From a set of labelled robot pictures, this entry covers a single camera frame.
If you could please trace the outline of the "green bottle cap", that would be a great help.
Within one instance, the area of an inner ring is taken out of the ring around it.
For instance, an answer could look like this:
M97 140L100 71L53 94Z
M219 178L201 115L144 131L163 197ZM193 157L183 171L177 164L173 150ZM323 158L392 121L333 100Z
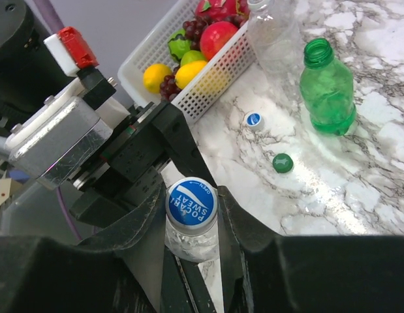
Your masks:
M272 166L277 173L287 173L294 167L294 162L288 154L279 153L273 158Z

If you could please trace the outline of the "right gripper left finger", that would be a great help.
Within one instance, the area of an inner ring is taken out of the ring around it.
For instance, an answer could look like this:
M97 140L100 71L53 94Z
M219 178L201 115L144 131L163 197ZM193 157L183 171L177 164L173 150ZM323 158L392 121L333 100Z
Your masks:
M152 312L161 308L166 186L158 184L134 210L80 243L94 252L109 252L131 276L135 294Z

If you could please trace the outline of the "blue white bottle cap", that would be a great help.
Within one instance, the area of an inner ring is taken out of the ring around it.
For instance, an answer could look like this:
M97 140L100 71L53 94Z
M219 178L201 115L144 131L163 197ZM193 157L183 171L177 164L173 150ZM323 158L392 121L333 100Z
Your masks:
M258 112L250 112L245 116L245 124L252 131L264 128L264 118Z

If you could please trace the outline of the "green plastic bottle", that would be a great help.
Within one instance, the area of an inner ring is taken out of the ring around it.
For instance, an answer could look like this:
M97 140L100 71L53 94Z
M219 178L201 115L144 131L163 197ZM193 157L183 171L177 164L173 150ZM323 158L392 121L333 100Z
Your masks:
M303 50L300 92L313 128L342 136L356 118L354 80L325 38L308 42Z

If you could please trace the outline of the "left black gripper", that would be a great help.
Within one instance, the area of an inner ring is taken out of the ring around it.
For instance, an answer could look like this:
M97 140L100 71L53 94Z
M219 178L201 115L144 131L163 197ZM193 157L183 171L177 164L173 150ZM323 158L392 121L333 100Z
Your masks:
M108 143L71 180L82 195L69 209L79 222L106 228L138 206L163 183L171 161L185 177L217 188L183 112L169 101L149 103L116 128Z

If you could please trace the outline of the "clear bottle blue cap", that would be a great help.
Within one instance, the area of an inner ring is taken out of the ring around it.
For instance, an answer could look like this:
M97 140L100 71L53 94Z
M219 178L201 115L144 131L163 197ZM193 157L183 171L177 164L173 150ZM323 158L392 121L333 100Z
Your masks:
M166 215L165 245L183 260L194 263L216 260L219 257L217 220L205 234L187 236L175 230Z

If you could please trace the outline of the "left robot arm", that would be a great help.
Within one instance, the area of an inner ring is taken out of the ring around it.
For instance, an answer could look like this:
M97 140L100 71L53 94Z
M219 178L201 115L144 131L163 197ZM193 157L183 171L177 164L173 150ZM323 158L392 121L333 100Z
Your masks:
M78 221L105 228L145 202L171 160L215 181L183 113L168 101L129 111L74 28L50 35L24 1L0 1L0 116L8 161L53 190L82 194Z

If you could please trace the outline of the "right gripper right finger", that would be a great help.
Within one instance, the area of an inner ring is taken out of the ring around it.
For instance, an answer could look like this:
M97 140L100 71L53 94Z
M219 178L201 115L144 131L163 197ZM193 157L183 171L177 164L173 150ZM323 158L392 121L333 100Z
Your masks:
M277 233L218 187L219 248L225 312L286 312Z

